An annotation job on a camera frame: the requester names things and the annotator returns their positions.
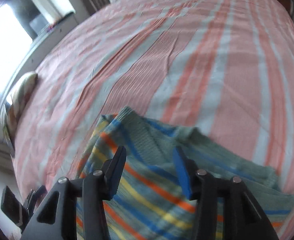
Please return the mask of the striped throw pillow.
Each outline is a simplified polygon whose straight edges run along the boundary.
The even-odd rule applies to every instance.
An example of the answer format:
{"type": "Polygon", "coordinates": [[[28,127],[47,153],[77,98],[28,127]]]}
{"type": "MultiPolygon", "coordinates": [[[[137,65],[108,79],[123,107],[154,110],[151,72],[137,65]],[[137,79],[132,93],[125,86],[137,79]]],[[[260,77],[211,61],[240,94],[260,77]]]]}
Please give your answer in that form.
{"type": "Polygon", "coordinates": [[[36,72],[25,73],[11,90],[12,105],[9,107],[6,117],[8,133],[15,137],[18,123],[22,113],[37,85],[38,74],[36,72]]]}

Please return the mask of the pink striped bed cover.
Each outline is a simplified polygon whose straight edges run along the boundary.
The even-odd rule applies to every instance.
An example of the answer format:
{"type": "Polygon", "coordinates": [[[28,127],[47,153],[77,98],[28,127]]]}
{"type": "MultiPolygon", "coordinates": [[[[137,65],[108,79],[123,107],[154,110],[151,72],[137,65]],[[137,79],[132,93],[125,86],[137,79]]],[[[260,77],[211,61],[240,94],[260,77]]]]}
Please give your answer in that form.
{"type": "MultiPolygon", "coordinates": [[[[76,169],[102,115],[124,107],[195,127],[274,168],[294,195],[294,23],[277,0],[119,0],[37,68],[13,165],[22,198],[76,169]]],[[[294,237],[294,207],[275,228],[294,237]]]]}

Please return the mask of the striped knitted sweater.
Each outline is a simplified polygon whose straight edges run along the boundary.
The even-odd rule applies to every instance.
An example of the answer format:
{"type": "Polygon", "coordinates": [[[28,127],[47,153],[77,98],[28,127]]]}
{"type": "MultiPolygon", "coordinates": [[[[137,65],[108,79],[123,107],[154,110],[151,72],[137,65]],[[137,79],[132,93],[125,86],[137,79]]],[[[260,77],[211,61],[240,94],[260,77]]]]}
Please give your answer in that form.
{"type": "Polygon", "coordinates": [[[243,159],[211,141],[195,127],[171,126],[124,107],[102,115],[76,169],[84,178],[126,148],[116,195],[104,202],[111,239],[189,239],[194,201],[185,198],[172,152],[181,146],[197,166],[217,178],[239,176],[275,228],[294,207],[294,195],[281,192],[274,168],[243,159]]]}

